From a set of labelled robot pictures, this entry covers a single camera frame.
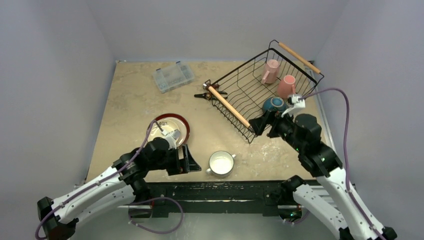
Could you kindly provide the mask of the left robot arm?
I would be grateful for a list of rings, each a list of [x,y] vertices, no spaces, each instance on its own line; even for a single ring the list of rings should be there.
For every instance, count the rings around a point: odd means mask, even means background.
[[[68,240],[77,224],[101,211],[122,205],[143,205],[158,201],[145,177],[151,171],[165,170],[168,176],[201,171],[187,145],[179,149],[165,138],[145,140],[142,146],[125,153],[96,178],[61,197],[43,197],[37,202],[37,240]]]

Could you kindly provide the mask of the white two-handled soup cup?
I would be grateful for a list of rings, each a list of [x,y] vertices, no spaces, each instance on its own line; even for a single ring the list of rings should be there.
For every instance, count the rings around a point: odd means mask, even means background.
[[[236,154],[231,154],[224,150],[214,152],[208,161],[207,174],[220,178],[226,178],[231,174],[235,165]]]

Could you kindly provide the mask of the brown bowl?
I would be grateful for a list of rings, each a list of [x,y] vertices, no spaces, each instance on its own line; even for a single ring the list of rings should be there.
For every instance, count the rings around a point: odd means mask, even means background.
[[[278,111],[283,113],[288,108],[286,102],[278,96],[273,96],[267,98],[262,104],[262,112],[265,113],[267,111]]]

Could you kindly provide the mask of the light pink faceted mug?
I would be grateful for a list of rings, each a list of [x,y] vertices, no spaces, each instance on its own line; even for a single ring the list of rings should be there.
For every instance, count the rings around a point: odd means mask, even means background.
[[[273,84],[277,80],[279,70],[280,70],[280,63],[278,60],[275,60],[275,59],[268,60],[264,66],[261,83]]]

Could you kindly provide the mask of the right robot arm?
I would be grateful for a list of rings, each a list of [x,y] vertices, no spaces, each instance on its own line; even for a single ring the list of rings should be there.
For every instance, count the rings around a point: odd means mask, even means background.
[[[295,175],[283,183],[280,196],[294,202],[319,219],[338,240],[395,240],[395,230],[383,224],[365,206],[351,184],[336,152],[322,142],[322,128],[316,117],[302,113],[296,117],[266,112],[249,120],[250,130],[260,136],[271,125],[269,138],[282,138],[298,153],[302,167],[325,189],[334,204],[313,193],[312,188]]]

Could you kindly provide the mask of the salmon pink mug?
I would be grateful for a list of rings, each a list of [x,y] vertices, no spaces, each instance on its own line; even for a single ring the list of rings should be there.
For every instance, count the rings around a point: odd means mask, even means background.
[[[280,81],[277,88],[277,95],[282,99],[287,99],[296,93],[296,79],[292,75],[286,75]]]

